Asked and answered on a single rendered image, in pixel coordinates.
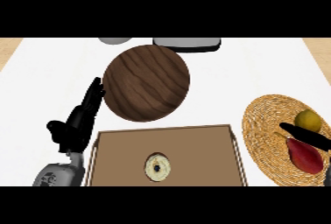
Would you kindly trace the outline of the grey and black appliance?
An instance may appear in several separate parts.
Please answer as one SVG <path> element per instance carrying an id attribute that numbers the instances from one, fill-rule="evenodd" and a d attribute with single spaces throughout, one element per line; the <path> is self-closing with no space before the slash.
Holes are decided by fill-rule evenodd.
<path id="1" fill-rule="evenodd" d="M 170 48 L 175 53 L 206 53 L 218 50 L 220 38 L 153 38 L 152 44 Z"/>

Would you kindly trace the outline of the red pear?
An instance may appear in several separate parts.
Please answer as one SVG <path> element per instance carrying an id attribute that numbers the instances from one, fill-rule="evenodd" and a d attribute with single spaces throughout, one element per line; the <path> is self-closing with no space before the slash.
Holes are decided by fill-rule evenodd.
<path id="1" fill-rule="evenodd" d="M 310 174 L 317 174 L 323 170 L 323 159 L 316 149 L 305 143 L 285 137 L 280 133 L 274 134 L 285 139 L 289 160 L 298 170 Z"/>

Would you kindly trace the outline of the dark brown wooden bowl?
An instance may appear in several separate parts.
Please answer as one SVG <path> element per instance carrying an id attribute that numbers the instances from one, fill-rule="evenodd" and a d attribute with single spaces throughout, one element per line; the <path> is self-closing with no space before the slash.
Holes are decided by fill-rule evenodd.
<path id="1" fill-rule="evenodd" d="M 156 45 L 139 45 L 110 61 L 103 73 L 109 110 L 125 120 L 150 122 L 181 105 L 190 74 L 178 54 Z"/>

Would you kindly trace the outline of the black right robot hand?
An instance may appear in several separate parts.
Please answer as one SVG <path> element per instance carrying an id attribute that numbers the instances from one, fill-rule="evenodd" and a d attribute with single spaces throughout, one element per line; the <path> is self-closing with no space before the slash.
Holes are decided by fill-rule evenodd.
<path id="1" fill-rule="evenodd" d="M 279 127 L 292 135 L 298 141 L 314 146 L 322 151 L 331 150 L 331 139 L 314 133 L 311 130 L 297 127 L 286 122 L 280 122 Z"/>

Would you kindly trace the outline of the brown tray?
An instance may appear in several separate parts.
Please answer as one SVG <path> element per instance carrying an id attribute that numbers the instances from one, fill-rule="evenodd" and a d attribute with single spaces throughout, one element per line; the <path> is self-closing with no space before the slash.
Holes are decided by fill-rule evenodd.
<path id="1" fill-rule="evenodd" d="M 170 175 L 144 173 L 153 155 L 170 161 Z M 243 166 L 227 125 L 102 131 L 91 148 L 87 186 L 245 186 Z"/>

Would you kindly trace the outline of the grey round object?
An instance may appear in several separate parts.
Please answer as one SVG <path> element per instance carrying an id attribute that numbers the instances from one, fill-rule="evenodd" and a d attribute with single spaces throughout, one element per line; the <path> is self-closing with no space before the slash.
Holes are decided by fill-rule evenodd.
<path id="1" fill-rule="evenodd" d="M 125 43 L 131 38 L 97 38 L 106 45 L 119 45 Z"/>

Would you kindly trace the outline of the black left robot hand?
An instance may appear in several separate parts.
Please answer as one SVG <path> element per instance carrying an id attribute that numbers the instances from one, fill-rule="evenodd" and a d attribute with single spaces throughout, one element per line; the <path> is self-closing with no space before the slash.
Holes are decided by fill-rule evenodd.
<path id="1" fill-rule="evenodd" d="M 87 88 L 84 99 L 71 111 L 65 122 L 50 121 L 45 125 L 60 153 L 81 153 L 88 146 L 94 119 L 106 91 L 96 77 Z"/>

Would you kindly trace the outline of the woven wicker placemat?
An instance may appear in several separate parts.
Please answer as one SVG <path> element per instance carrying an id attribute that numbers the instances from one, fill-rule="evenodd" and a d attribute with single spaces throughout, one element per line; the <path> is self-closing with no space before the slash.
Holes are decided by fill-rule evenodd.
<path id="1" fill-rule="evenodd" d="M 311 109 L 297 99 L 280 95 L 267 94 L 252 100 L 242 115 L 242 139 L 252 161 L 266 177 L 279 186 L 322 186 L 329 165 L 328 153 L 319 149 L 323 169 L 317 174 L 310 174 L 294 166 L 285 139 L 276 135 L 291 137 L 280 129 L 279 123 L 294 124 L 295 115 Z"/>

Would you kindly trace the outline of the yellow lemon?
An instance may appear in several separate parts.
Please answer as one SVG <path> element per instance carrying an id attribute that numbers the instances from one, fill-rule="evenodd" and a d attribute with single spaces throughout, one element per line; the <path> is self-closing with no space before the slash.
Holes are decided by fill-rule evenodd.
<path id="1" fill-rule="evenodd" d="M 305 109 L 297 114 L 294 118 L 294 125 L 305 130 L 317 132 L 322 127 L 319 115 L 310 109 Z"/>

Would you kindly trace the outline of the cream cupcake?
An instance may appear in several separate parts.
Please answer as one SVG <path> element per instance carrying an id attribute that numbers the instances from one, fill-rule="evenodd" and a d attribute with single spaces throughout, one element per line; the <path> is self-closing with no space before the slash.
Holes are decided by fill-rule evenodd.
<path id="1" fill-rule="evenodd" d="M 161 182 L 170 175 L 171 163 L 167 157 L 156 153 L 149 156 L 144 163 L 144 174 L 153 182 Z"/>

